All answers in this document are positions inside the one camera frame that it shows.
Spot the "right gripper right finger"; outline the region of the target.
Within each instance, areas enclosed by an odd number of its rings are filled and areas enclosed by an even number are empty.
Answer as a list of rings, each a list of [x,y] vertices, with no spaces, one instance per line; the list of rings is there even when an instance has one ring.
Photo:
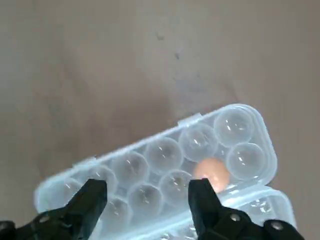
[[[192,179],[188,204],[199,240],[301,240],[290,223],[268,219],[255,224],[244,211],[223,206],[208,179]]]

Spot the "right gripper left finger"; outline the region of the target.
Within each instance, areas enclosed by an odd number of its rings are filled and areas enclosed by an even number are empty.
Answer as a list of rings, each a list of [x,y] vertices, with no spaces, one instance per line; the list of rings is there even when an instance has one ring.
[[[16,227],[0,222],[2,240],[88,240],[108,202],[103,180],[89,179],[64,206],[45,211],[28,224]]]

